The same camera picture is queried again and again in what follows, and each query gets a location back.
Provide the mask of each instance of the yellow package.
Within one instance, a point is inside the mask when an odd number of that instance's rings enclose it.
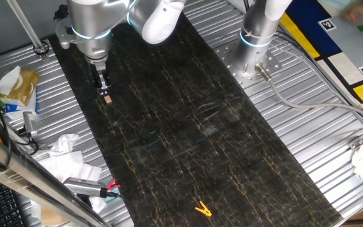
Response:
[[[0,94],[0,101],[5,104],[27,106],[40,77],[31,69],[20,69],[20,75],[9,95]]]

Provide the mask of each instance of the metal pipe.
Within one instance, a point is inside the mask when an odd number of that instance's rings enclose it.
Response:
[[[69,189],[27,154],[12,149],[8,170],[0,172],[0,182],[78,226],[109,227]],[[0,143],[0,163],[6,163],[8,149]]]
[[[22,24],[22,27],[25,29],[26,33],[28,34],[30,40],[32,41],[33,45],[38,49],[44,51],[44,47],[42,42],[38,39],[35,31],[33,30],[32,26],[30,25],[28,19],[26,18],[25,14],[23,13],[22,9],[20,8],[18,2],[16,0],[6,0],[11,7],[12,11],[15,13],[16,17],[18,18],[19,22]]]

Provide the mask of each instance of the mounting plate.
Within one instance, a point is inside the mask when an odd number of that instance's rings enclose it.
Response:
[[[252,83],[255,83],[259,80],[263,80],[263,78],[261,77],[260,73],[250,75],[248,73],[243,73],[243,71],[237,71],[230,66],[232,62],[228,61],[229,53],[236,46],[238,42],[239,40],[233,40],[232,42],[219,46],[218,48],[215,49],[215,53],[225,64],[225,66],[229,69],[229,71],[238,81],[240,86],[242,88],[246,88]],[[274,75],[275,73],[279,72],[282,68],[280,62],[274,57],[274,55],[269,50],[266,53],[266,62],[263,66],[265,70],[269,72],[271,75]]]

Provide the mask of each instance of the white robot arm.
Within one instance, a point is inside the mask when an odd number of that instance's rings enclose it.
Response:
[[[95,67],[101,95],[107,94],[106,60],[112,47],[112,31],[127,21],[149,44],[165,41],[175,29],[186,0],[67,0],[69,17],[55,30],[62,48],[76,44]]]

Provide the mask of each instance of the black marble mat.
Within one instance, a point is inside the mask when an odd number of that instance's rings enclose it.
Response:
[[[107,105],[50,38],[136,226],[332,226],[341,218],[182,16],[161,45],[113,30]],[[194,207],[212,212],[207,218]]]

